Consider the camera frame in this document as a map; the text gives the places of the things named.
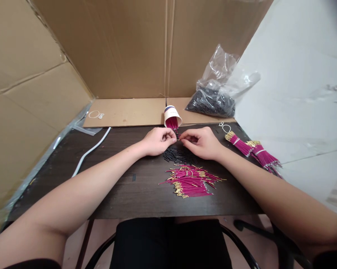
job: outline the clear plastic film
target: clear plastic film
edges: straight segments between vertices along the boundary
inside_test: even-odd
[[[69,133],[72,129],[76,129],[78,131],[81,131],[83,133],[93,136],[102,129],[102,128],[83,128],[82,127],[85,116],[87,115],[87,112],[89,111],[90,107],[91,107],[91,103],[88,104],[85,108],[83,108],[82,111],[75,117],[75,119],[73,119],[64,128],[64,130],[60,132],[60,134],[52,142],[48,150],[44,153],[44,155],[41,157],[39,162],[35,165],[35,167],[32,169],[29,175],[21,182],[21,184],[19,185],[18,182],[15,182],[13,186],[13,189],[15,189],[13,195],[9,196],[11,191],[8,193],[0,194],[0,227],[7,219],[8,214],[13,208],[16,201],[21,197],[21,195],[23,194],[25,189],[28,187],[28,185],[32,181],[35,180],[36,174],[39,172],[41,167],[44,165],[44,163],[47,161],[49,156],[53,153],[53,151],[55,150],[59,142],[65,137],[67,133]]]
[[[260,80],[260,74],[236,70],[239,56],[224,52],[219,44],[208,62],[186,110],[215,117],[235,115],[235,98]]]

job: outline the paper cup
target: paper cup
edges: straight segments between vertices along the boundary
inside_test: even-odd
[[[180,127],[180,125],[182,124],[182,119],[180,117],[180,115],[177,113],[177,110],[174,106],[167,106],[165,107],[165,113],[164,113],[164,125],[166,127],[166,121],[168,118],[171,117],[176,117],[177,118],[177,123],[178,126]]]

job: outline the bag of black connectors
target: bag of black connectors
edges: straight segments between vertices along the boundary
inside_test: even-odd
[[[261,79],[258,72],[247,74],[235,69],[238,60],[237,55],[224,52],[219,44],[202,78],[197,81],[196,92],[186,110],[215,117],[233,117],[237,97]]]

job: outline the wood grain surface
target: wood grain surface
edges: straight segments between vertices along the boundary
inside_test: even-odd
[[[238,123],[229,123],[232,130],[242,140],[249,140]],[[225,133],[218,124],[198,124],[180,127],[179,133],[187,129],[204,126],[212,128],[219,141],[233,151],[240,153],[224,139]],[[152,126],[113,128],[102,144],[84,160],[80,171],[115,155],[126,147],[140,141]],[[14,205],[8,220],[16,220],[36,201],[68,180],[74,172],[81,156],[93,147],[106,132],[101,130],[95,136],[89,136],[72,130],[57,146],[47,162],[38,172],[35,180],[24,191]],[[175,144],[183,148],[181,142]],[[217,189],[208,186],[214,195],[182,199],[177,197],[174,187],[159,183],[169,177],[166,170],[174,168],[173,162],[167,162],[162,155],[145,157],[133,164],[115,184],[91,218],[134,218],[134,217],[172,217],[172,216],[208,216],[260,214],[261,208],[238,183],[238,181],[220,164],[200,158],[198,165],[209,173],[227,179],[216,184]],[[248,160],[258,165],[253,157]]]

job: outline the lap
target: lap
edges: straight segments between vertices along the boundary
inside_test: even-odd
[[[232,268],[216,219],[174,224],[170,218],[140,218],[116,229],[111,269]]]

